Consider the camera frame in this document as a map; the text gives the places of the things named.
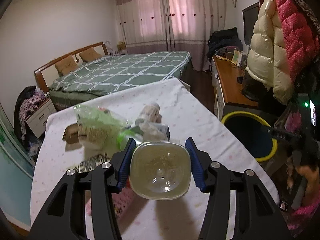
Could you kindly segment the brown cardboard piece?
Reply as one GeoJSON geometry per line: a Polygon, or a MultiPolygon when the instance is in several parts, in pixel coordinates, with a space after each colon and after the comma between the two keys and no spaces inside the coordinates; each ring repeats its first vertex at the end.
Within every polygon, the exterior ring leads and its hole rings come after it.
{"type": "Polygon", "coordinates": [[[65,142],[65,150],[72,151],[82,147],[78,138],[78,124],[71,124],[66,127],[62,140],[65,142]]]}

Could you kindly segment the yellow rimmed trash bin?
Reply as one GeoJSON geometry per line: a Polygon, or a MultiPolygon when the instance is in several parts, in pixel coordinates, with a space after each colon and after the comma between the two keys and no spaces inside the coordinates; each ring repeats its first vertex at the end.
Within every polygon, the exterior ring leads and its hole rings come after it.
{"type": "Polygon", "coordinates": [[[234,111],[226,114],[221,122],[257,162],[265,162],[275,155],[278,142],[271,137],[271,126],[263,118],[246,111],[234,111]]]}

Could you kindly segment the bed with green quilt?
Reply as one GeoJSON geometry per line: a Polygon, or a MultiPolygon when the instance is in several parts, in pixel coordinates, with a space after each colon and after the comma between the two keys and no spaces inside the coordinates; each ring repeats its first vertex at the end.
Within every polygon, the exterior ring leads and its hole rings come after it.
{"type": "Polygon", "coordinates": [[[54,106],[62,110],[122,90],[180,79],[192,66],[187,51],[103,56],[54,80],[49,96],[54,106]]]}

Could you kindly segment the white dotted table cloth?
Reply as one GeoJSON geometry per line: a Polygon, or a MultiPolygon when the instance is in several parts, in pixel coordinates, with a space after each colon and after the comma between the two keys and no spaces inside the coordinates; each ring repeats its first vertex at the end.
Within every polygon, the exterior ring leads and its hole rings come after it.
{"type": "MultiPolygon", "coordinates": [[[[134,122],[144,107],[154,102],[160,106],[161,123],[169,126],[170,139],[169,143],[145,142],[138,147],[133,156],[133,186],[144,185],[149,189],[147,194],[161,192],[163,197],[165,191],[176,190],[181,180],[189,180],[189,189],[185,195],[172,200],[147,200],[135,194],[118,223],[123,239],[198,239],[209,194],[196,187],[190,159],[189,172],[182,175],[187,166],[186,149],[182,148],[189,137],[199,150],[207,152],[213,161],[227,169],[241,173],[253,170],[276,204],[279,203],[277,189],[263,168],[177,79],[127,89],[85,104],[110,110],[134,122]]],[[[47,119],[31,190],[31,224],[65,172],[97,154],[79,143],[67,146],[63,141],[65,129],[76,121],[72,107],[47,119]]]]}

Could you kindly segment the black television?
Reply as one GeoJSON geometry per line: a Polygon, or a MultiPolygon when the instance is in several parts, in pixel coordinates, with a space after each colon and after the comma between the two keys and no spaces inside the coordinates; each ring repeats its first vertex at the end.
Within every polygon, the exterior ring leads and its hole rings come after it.
{"type": "Polygon", "coordinates": [[[251,44],[251,38],[253,36],[253,29],[255,22],[258,19],[259,14],[259,3],[255,3],[245,8],[242,11],[243,20],[244,20],[244,41],[245,45],[251,44]]]}

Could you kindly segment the printed paper box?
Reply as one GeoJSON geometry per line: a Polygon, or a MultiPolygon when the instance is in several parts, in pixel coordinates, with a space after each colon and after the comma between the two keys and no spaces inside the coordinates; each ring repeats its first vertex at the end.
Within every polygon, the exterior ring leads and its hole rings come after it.
{"type": "Polygon", "coordinates": [[[106,161],[110,161],[110,158],[107,156],[107,154],[97,154],[88,158],[87,160],[82,161],[80,164],[75,165],[73,168],[78,173],[89,172],[106,161]]]}

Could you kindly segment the pink box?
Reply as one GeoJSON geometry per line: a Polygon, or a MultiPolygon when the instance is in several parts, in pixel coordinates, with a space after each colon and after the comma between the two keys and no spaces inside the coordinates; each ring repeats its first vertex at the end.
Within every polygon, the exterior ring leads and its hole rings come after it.
{"type": "Polygon", "coordinates": [[[132,191],[129,184],[120,193],[112,193],[113,208],[117,220],[123,217],[135,198],[136,194],[132,191]]]}

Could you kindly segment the wooden headboard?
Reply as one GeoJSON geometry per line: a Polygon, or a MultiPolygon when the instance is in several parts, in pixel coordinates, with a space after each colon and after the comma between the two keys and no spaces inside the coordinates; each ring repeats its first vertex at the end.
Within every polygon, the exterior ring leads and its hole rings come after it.
{"type": "Polygon", "coordinates": [[[45,93],[49,92],[49,87],[56,79],[60,77],[59,71],[55,67],[57,63],[72,57],[77,66],[80,66],[83,61],[79,54],[90,48],[95,49],[96,52],[101,55],[108,55],[108,49],[106,45],[103,42],[98,42],[69,52],[61,57],[58,57],[57,59],[53,59],[34,71],[35,80],[39,89],[45,93]]]}

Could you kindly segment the pink white curtains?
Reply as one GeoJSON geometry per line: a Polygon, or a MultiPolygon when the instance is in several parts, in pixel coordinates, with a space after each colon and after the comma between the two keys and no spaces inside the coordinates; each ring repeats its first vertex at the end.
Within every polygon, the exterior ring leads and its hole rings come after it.
{"type": "Polygon", "coordinates": [[[130,54],[187,51],[207,71],[210,35],[224,29],[226,0],[116,0],[119,28],[130,54]]]}

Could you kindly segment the clear square plastic bottle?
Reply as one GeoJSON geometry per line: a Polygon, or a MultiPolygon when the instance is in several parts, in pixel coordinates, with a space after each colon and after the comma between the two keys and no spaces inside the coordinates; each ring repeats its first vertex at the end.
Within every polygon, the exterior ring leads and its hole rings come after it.
{"type": "Polygon", "coordinates": [[[134,150],[129,182],[136,195],[151,200],[174,200],[188,192],[190,181],[191,160],[182,145],[153,141],[134,150]]]}

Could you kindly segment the brown pillow right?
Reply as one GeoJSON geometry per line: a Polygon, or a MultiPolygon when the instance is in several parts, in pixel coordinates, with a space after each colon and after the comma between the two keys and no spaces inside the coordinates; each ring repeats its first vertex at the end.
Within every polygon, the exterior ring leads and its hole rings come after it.
{"type": "Polygon", "coordinates": [[[97,60],[97,59],[100,59],[101,57],[103,57],[93,47],[90,47],[90,48],[80,52],[79,56],[81,57],[83,62],[91,62],[91,61],[94,61],[94,60],[97,60]]]}

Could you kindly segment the wooden top desk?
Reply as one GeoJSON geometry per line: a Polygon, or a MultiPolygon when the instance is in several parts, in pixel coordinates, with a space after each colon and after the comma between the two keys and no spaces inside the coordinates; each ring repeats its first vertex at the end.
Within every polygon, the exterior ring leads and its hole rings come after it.
{"type": "Polygon", "coordinates": [[[249,100],[242,93],[242,84],[237,78],[240,71],[230,61],[213,56],[212,82],[215,91],[214,115],[221,121],[232,111],[258,110],[258,103],[249,100]]]}

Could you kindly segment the clothes on nightstand chair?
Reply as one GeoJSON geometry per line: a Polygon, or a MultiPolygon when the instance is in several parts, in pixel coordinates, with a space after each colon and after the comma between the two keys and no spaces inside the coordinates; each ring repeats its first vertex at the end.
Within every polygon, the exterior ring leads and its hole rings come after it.
{"type": "Polygon", "coordinates": [[[25,87],[19,94],[14,109],[14,132],[20,141],[26,138],[26,118],[45,100],[43,91],[36,86],[25,87]]]}

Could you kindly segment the cream puffer jacket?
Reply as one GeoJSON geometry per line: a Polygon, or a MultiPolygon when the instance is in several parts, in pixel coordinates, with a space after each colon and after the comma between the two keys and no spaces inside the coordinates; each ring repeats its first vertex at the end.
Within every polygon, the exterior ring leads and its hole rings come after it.
{"type": "Polygon", "coordinates": [[[276,0],[263,0],[260,6],[246,70],[253,79],[271,88],[280,103],[287,104],[293,94],[293,83],[276,0]]]}

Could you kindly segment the green plastic bottle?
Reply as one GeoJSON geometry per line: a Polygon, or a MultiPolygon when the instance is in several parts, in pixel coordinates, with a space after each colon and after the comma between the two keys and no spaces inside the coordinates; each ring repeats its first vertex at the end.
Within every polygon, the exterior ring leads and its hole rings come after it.
{"type": "Polygon", "coordinates": [[[86,105],[74,106],[78,124],[78,139],[86,149],[107,154],[110,158],[122,151],[129,139],[138,146],[143,137],[133,131],[133,122],[111,110],[100,110],[86,105]]]}

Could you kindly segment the white nightstand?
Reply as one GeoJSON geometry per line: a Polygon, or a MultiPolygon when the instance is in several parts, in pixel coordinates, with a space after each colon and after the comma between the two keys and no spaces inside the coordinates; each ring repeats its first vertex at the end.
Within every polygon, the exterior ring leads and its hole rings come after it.
{"type": "Polygon", "coordinates": [[[43,135],[46,130],[48,116],[54,114],[55,112],[56,109],[51,99],[47,98],[39,105],[37,110],[32,115],[27,117],[26,123],[35,137],[39,138],[41,135],[43,135]]]}

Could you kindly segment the brown pillow left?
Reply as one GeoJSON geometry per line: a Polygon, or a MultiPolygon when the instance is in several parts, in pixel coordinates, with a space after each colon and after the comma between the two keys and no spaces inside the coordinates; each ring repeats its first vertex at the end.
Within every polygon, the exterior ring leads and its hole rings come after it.
{"type": "Polygon", "coordinates": [[[76,70],[78,65],[74,61],[72,55],[62,59],[61,61],[55,64],[55,68],[58,71],[59,76],[65,76],[70,72],[76,70]]]}

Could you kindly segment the brown pillow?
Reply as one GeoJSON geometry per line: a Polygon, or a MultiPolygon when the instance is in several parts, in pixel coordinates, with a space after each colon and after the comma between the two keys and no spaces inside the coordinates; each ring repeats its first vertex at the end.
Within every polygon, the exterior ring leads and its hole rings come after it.
{"type": "Polygon", "coordinates": [[[94,60],[97,60],[97,59],[100,59],[101,57],[103,57],[93,47],[90,47],[90,48],[80,52],[79,56],[81,57],[83,62],[91,62],[91,61],[94,61],[94,60]]]}
{"type": "Polygon", "coordinates": [[[70,72],[76,70],[78,65],[74,61],[72,55],[62,59],[61,61],[55,64],[55,68],[58,71],[59,76],[65,76],[70,72]]]}

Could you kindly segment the pile of dark clothes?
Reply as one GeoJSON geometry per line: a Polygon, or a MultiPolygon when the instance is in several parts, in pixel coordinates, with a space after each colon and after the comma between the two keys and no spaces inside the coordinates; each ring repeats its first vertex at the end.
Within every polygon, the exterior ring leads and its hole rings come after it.
{"type": "Polygon", "coordinates": [[[241,40],[238,38],[237,27],[215,31],[208,40],[208,61],[212,61],[214,54],[223,47],[233,46],[243,50],[241,40]]]}

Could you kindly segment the red dotted jacket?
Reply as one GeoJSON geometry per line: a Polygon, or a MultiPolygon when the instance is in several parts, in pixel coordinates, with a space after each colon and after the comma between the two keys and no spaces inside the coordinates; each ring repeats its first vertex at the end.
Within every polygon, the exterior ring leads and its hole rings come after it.
{"type": "Polygon", "coordinates": [[[275,0],[291,82],[319,54],[319,20],[306,0],[275,0]]]}

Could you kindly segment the white pill bottle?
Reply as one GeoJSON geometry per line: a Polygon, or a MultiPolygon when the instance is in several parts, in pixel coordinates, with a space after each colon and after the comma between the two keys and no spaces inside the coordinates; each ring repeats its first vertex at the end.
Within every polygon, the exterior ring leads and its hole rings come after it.
{"type": "Polygon", "coordinates": [[[149,103],[141,110],[135,124],[138,125],[145,121],[156,122],[159,118],[160,106],[156,102],[149,103]]]}

